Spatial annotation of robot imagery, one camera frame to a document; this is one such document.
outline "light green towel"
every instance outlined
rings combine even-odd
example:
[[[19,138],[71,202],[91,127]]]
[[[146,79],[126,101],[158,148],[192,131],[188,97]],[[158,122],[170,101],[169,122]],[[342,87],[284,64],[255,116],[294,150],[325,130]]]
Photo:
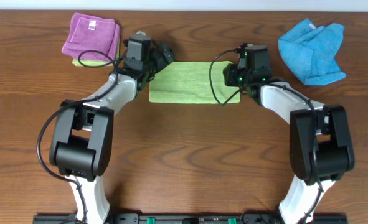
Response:
[[[120,42],[117,44],[116,57],[114,58],[115,60],[119,57],[119,49],[120,49]],[[89,60],[89,59],[81,59],[81,61],[84,65],[88,65],[88,66],[99,66],[99,65],[104,65],[106,63],[109,63],[109,62],[102,61],[102,60]],[[73,59],[72,64],[78,67],[83,66],[82,64],[80,64],[80,62],[78,62],[77,59]]]
[[[224,84],[222,70],[231,62],[215,62],[212,81],[217,98],[224,102],[237,87]],[[152,103],[217,103],[209,81],[210,62],[173,62],[157,73],[150,83],[149,101]],[[229,103],[239,103],[240,95]]]

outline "green connector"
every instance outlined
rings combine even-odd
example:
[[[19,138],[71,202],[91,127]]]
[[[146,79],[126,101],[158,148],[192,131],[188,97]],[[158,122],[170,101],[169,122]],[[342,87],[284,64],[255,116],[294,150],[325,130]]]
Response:
[[[229,218],[228,224],[236,224],[236,218]]]
[[[155,218],[147,218],[146,219],[146,224],[155,224],[155,223],[156,223],[156,219]]]

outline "white tag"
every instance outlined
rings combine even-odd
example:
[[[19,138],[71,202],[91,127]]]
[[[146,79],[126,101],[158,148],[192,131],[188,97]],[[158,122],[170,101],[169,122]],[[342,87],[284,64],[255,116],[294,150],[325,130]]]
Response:
[[[316,29],[315,25],[314,24],[308,24],[309,28],[311,29]]]
[[[95,30],[96,25],[97,25],[96,21],[90,21],[90,24],[88,25],[88,29]]]

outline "folded cloth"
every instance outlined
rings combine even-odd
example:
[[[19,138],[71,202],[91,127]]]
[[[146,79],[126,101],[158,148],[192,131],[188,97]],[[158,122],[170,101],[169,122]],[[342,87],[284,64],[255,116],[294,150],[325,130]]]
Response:
[[[279,38],[279,53],[303,84],[327,85],[346,77],[334,59],[343,32],[340,24],[317,28],[305,19]]]
[[[237,87],[224,84],[222,70],[231,62],[215,62],[212,69],[213,88],[220,101],[225,101]],[[210,62],[173,62],[157,73],[150,83],[152,103],[217,103],[209,81]],[[239,103],[240,95],[229,103]]]
[[[120,27],[113,19],[102,19],[75,13],[70,23],[70,33],[62,53],[78,58],[84,50],[98,50],[115,59]],[[89,52],[83,59],[107,60],[103,55]]]
[[[120,49],[120,43],[117,43],[117,50],[116,50],[116,57],[119,57],[119,49]],[[81,59],[82,63],[84,65],[88,65],[88,66],[100,66],[100,65],[104,65],[106,63],[109,63],[110,61],[106,58],[105,60],[89,60],[89,59]],[[80,62],[78,62],[78,59],[73,59],[72,64],[74,64],[74,66],[77,67],[82,67],[83,65],[80,64]]]

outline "wood grain surface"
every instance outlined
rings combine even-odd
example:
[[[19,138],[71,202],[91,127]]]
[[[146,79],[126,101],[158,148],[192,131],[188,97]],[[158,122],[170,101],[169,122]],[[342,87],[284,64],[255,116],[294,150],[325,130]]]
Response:
[[[93,93],[110,71],[74,67],[61,53],[73,13],[0,11],[0,223],[31,223],[37,213],[76,211],[71,188],[45,173],[35,154],[40,128],[60,102]],[[368,13],[82,13],[114,18],[123,38],[142,30],[168,42],[182,62],[210,62],[243,42],[267,44],[276,76],[347,111],[356,166],[327,192],[317,212],[345,213],[351,223],[368,223]],[[336,60],[347,78],[304,86],[283,63],[278,38],[307,17],[318,26],[344,25]],[[157,104],[148,97],[149,88],[115,118],[105,173],[106,195],[115,210],[242,213],[274,210],[285,197],[293,178],[289,126],[273,112],[244,96],[225,107]],[[53,128],[43,140],[45,158]]]

